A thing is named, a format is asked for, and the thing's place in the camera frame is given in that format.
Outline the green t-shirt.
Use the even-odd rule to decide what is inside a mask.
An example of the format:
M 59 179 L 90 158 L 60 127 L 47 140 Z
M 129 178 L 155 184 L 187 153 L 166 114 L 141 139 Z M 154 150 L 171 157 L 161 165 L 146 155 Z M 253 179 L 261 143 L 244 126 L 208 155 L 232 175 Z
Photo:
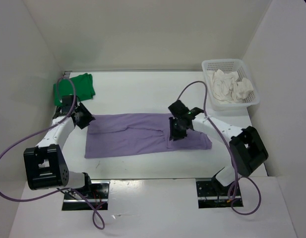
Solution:
M 90 100 L 93 96 L 96 95 L 94 87 L 93 87 L 93 76 L 92 74 L 81 74 L 79 76 L 71 78 L 71 81 L 74 84 L 76 96 L 80 99 L 80 101 Z M 73 95 L 73 88 L 71 83 L 68 80 L 63 79 L 59 83 L 57 94 L 57 84 L 53 85 L 54 89 L 54 105 L 61 106 L 60 98 L 62 96 Z

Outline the purple t-shirt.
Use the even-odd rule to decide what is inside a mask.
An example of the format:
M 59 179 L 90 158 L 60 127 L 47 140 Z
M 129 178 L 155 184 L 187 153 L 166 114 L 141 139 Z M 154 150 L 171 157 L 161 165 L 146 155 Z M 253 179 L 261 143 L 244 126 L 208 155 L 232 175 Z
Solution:
M 85 158 L 109 158 L 181 150 L 210 150 L 204 133 L 188 130 L 182 140 L 170 140 L 170 114 L 96 115 L 87 127 Z

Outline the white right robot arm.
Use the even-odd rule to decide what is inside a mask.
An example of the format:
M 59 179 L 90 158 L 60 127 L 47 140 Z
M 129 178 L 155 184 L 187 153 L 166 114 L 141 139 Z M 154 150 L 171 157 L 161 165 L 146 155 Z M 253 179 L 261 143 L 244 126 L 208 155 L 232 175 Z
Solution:
M 228 153 L 233 158 L 230 165 L 213 177 L 211 187 L 217 195 L 224 194 L 235 179 L 250 176 L 268 158 L 264 143 L 252 126 L 241 128 L 203 114 L 198 114 L 193 119 L 170 117 L 169 122 L 170 140 L 183 140 L 187 137 L 187 131 L 193 130 L 227 146 Z

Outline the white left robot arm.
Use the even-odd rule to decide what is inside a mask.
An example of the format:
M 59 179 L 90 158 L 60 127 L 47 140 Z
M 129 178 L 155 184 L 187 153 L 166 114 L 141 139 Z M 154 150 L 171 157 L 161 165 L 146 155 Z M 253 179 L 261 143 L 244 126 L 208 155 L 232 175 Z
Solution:
M 86 107 L 79 103 L 69 117 L 62 108 L 57 108 L 49 129 L 43 139 L 23 153 L 28 186 L 31 190 L 69 188 L 82 198 L 92 195 L 93 185 L 87 173 L 69 170 L 63 146 L 73 130 L 86 128 L 95 120 Z

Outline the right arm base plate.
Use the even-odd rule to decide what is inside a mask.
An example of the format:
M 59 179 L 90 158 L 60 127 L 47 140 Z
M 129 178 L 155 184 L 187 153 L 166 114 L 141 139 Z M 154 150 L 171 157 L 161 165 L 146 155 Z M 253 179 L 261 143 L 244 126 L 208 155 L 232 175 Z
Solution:
M 226 208 L 232 201 L 228 198 L 229 187 L 213 182 L 212 178 L 196 179 L 197 201 L 199 209 Z

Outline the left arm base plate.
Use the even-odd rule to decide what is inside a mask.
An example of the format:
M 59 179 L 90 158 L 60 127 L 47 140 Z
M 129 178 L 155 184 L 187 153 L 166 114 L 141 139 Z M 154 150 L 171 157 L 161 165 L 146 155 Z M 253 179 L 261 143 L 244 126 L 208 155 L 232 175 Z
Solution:
M 109 180 L 91 180 L 90 191 L 78 191 L 91 203 L 93 208 L 99 206 L 99 210 L 108 209 Z M 86 211 L 92 210 L 90 206 L 74 191 L 63 193 L 62 211 Z

